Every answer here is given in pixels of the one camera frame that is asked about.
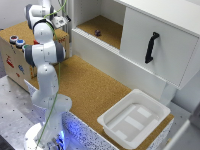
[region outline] wooden work surface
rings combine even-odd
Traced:
[[[38,88],[37,78],[29,82]],[[61,63],[59,93],[72,99],[73,104],[70,111],[120,150],[123,148],[104,133],[97,118],[130,92],[131,89],[76,55]],[[173,118],[173,115],[170,114],[137,150],[148,148]]]
[[[56,36],[58,39],[68,36],[68,34],[60,29],[55,30]],[[3,38],[5,41],[10,43],[10,37],[16,35],[19,39],[25,40],[27,45],[34,45],[34,35],[33,31],[29,29],[28,23],[22,22],[10,28],[6,28],[5,30],[0,31],[0,37]]]
[[[98,16],[78,26],[81,30],[94,35],[95,30],[101,31],[100,40],[120,49],[123,26],[103,16]]]

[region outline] white tray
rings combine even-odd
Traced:
[[[169,115],[170,109],[133,90],[98,118],[106,134],[126,149],[136,149]]]

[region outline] wooden box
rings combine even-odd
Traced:
[[[58,41],[66,49],[66,58],[68,58],[69,35],[60,29],[55,32]],[[6,74],[28,91],[24,79],[28,81],[35,77],[37,75],[37,69],[26,62],[22,49],[17,49],[15,45],[10,44],[9,38],[12,35],[17,35],[19,39],[25,40],[28,45],[34,45],[35,38],[32,30],[28,28],[27,22],[22,22],[0,32],[0,51]]]

